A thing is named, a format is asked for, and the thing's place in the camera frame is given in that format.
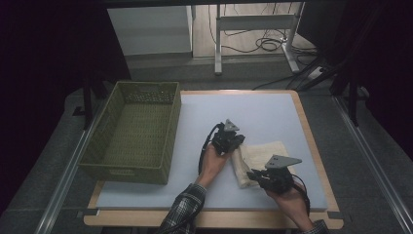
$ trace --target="plaid sleeve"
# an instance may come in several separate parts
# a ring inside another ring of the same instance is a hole
[[[317,220],[314,222],[314,229],[306,232],[298,232],[297,234],[329,234],[324,220]]]
[[[191,183],[175,198],[158,233],[195,233],[195,217],[204,206],[206,193],[205,188]]]

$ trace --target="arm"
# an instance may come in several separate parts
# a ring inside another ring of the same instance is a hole
[[[158,233],[195,233],[195,217],[204,206],[207,188],[230,157],[231,153],[218,155],[212,144],[206,147],[200,175],[175,198]]]
[[[300,229],[300,234],[328,234],[328,229],[323,220],[312,222],[307,216],[307,209],[301,194],[294,188],[283,194],[265,191],[276,201],[286,216],[288,216]]]

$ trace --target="green basket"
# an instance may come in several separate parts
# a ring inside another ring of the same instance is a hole
[[[179,83],[119,81],[79,167],[100,180],[167,184],[180,107]]]

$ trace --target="white cloth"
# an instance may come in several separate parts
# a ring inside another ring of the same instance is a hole
[[[281,141],[274,141],[259,145],[240,145],[234,151],[232,165],[237,176],[238,186],[240,188],[258,185],[257,181],[250,180],[246,172],[251,172],[251,169],[265,170],[265,164],[274,155],[288,157],[288,153]],[[288,167],[290,172],[294,174],[291,167]]]

